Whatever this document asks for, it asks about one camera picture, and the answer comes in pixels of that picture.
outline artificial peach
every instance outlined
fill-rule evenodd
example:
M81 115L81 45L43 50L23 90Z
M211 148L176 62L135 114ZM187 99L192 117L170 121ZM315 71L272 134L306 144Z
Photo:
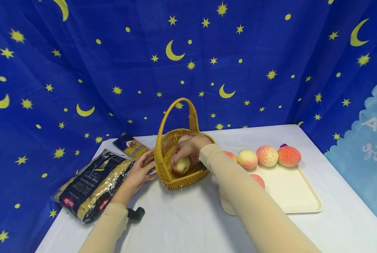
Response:
M237 157L238 163L246 170L257 167L257 155L250 149L242 149Z
M302 155L295 147L283 146L278 150L278 162L286 167L297 165L301 159Z
M225 155L227 155L228 157L232 158L232 160L234 160L235 162L238 162L238 159L236 158L236 155L233 154L232 152L228 152L228 151L224 151Z
M277 164L278 152L272 146L261 146L258 148L256 154L259 163L263 166L271 167Z
M266 189L266 185L265 185L265 182L264 180L262 179L261 176L257 175L257 174L250 174L250 176L253 177L253 179L255 179L255 181L257 181L261 187L263 187L263 189Z

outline white tablecloth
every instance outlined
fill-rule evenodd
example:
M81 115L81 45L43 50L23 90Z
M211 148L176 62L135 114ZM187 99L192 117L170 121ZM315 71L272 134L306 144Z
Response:
M244 148L278 148L283 143L299 149L303 155L300 167L321 198L324 210L289 215L292 221L324 253L377 253L377 218L297 125L206 133L221 149L236 154ZM96 155L105 148L120 152L113 140L103 142ZM137 140L154 147L156 136ZM127 227L117 243L117 253L254 252L238 218L222 210L211 174L194 186L172 192L159 180L148 182L133 197L130 207L143 207L146 214L139 224ZM36 252L77 253L91 227L61 210Z

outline wicker basket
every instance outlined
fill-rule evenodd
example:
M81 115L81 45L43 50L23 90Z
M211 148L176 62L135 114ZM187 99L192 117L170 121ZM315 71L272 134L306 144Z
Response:
M167 116L169 115L172 108L180 101L186 101L189 106L189 129L175 129L162 136ZM181 136L186 134L189 134L191 136L205 136L209 138L212 143L215 143L215 141L210 136L200 132L197 112L193 103L191 103L191 101L186 98L179 98L170 105L169 109L163 117L161 127L159 128L159 133L157 134L155 147L157 175L169 190L177 190L191 186L192 184L195 184L203 179L209 172L208 170L202 170L198 164L196 164L193 168L190 168L190 170L185 174L179 174L172 171L170 160L173 156L174 148L177 146L178 140L181 138Z

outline red logo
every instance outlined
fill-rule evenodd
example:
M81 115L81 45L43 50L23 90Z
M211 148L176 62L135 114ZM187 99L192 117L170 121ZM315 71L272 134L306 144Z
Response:
M70 197L66 197L62 201L63 205L65 205L68 208L74 207L74 201Z
M104 201L101 203L100 207L98 207L98 211L103 210L103 209L107 206L107 204L108 204L109 201L110 201L109 199L104 200Z

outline person's right hand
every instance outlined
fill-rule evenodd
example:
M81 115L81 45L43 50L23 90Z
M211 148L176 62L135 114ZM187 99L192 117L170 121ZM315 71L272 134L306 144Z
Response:
M210 139L204 136L194 136L190 139L180 142L173 151L173 157L170 161L170 165L173 168L173 165L177 163L177 161L185 156L191 155L191 168L198 163L198 159L200 156L200 150L207 146L208 144L212 144Z

